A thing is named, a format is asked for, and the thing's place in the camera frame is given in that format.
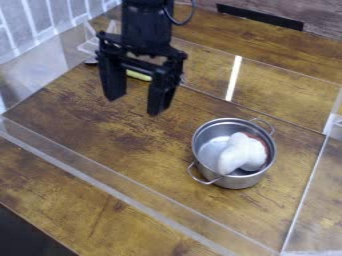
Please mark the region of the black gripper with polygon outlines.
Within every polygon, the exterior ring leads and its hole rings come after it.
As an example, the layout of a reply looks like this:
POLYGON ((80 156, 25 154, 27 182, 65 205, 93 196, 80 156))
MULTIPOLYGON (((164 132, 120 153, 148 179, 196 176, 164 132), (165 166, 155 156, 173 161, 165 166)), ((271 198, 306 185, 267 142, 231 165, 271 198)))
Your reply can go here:
POLYGON ((97 67, 103 93, 109 101, 127 92, 125 69, 151 73, 147 113, 159 115, 171 106, 187 54, 171 46, 173 0, 123 0, 121 33, 100 31, 97 67))

